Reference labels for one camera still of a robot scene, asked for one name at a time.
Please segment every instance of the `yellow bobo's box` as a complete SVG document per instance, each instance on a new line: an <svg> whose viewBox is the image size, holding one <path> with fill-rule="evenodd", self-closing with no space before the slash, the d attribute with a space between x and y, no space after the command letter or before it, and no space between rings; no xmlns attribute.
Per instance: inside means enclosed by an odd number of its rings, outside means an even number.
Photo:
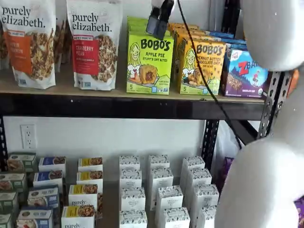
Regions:
<svg viewBox="0 0 304 228"><path fill-rule="evenodd" d="M204 78L214 95L219 94L219 83L223 68L226 44L215 41L183 39L178 46L180 52L179 89L181 94L208 95L209 92L200 74L194 49L199 59Z"/></svg>

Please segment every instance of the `bobo's apple pie box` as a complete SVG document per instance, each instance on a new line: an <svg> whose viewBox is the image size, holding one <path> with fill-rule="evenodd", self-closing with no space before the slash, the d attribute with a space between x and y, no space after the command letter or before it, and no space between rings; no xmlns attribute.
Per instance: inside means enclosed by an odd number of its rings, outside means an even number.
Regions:
<svg viewBox="0 0 304 228"><path fill-rule="evenodd" d="M144 32L130 31L127 92L168 95L174 40L158 40Z"/></svg>

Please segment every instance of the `yellow label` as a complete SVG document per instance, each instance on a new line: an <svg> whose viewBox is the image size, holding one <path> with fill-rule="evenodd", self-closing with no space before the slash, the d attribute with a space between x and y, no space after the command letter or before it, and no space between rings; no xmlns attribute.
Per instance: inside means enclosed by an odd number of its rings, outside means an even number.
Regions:
<svg viewBox="0 0 304 228"><path fill-rule="evenodd" d="M79 206L69 206L69 207L67 207L66 217L67 218L78 217L78 209L79 209Z"/></svg>
<svg viewBox="0 0 304 228"><path fill-rule="evenodd" d="M73 194L84 194L84 186L82 184L74 185Z"/></svg>

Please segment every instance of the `black cable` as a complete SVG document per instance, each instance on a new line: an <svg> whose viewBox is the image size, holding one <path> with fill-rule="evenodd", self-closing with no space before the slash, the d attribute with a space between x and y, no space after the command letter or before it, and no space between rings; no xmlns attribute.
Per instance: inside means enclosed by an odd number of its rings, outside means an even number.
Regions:
<svg viewBox="0 0 304 228"><path fill-rule="evenodd" d="M179 8L180 8L180 14L181 14L182 20L183 20L183 22L184 22L184 24L185 24L185 26L186 26L186 30L187 30L187 32L188 32L188 35L189 35L189 37L190 37L190 40L191 40L191 43L192 43L192 46L193 46L195 59L196 59L196 62L197 62L197 64L198 64L198 67L199 67L199 72L200 72L200 74L201 74L201 76L202 76L202 78L203 78L203 81L204 81L204 83L205 83L205 85L206 85L206 88L207 88L208 92L210 93L210 95L212 96L214 102L217 104L217 106L218 106L218 107L221 109L221 111L223 112L223 114L224 114L224 116L225 116L225 118L226 118L226 121L227 121L228 125L230 125L230 128L231 128L231 130L232 130L232 132L233 132L233 134L234 134L234 136L235 136L235 138L236 138L236 140L237 140L237 143L238 143L239 148L242 149L241 141L240 141L239 138L237 137L236 130L234 129L234 127L233 127L233 125L232 125L232 122L231 122L229 116L227 115L227 113L226 113L226 111L224 110L223 106L219 103L219 101L218 101L217 98L214 96L213 92L211 91L211 89L209 88L209 86L208 86L208 84L207 84L207 81L206 81L206 79L205 79L205 77L204 77L204 75L203 75L203 72L202 72L201 68L200 68L200 62L199 62L198 55L197 55L197 53L196 53L196 49L195 49L195 46L194 46L193 38L192 38L192 36L191 36L189 27L188 27L188 25L187 25L187 23L186 23L186 20L185 20L185 16L184 16L184 14L183 14L183 12L182 12L182 9L181 9L180 0L177 0L177 3L178 3Z"/></svg>

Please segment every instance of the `wall outlet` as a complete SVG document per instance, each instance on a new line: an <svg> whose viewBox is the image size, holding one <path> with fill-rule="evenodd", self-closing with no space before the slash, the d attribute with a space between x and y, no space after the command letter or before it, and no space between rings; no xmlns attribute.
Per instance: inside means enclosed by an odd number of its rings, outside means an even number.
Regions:
<svg viewBox="0 0 304 228"><path fill-rule="evenodd" d="M35 150L37 148L35 125L20 125L20 128L23 149Z"/></svg>

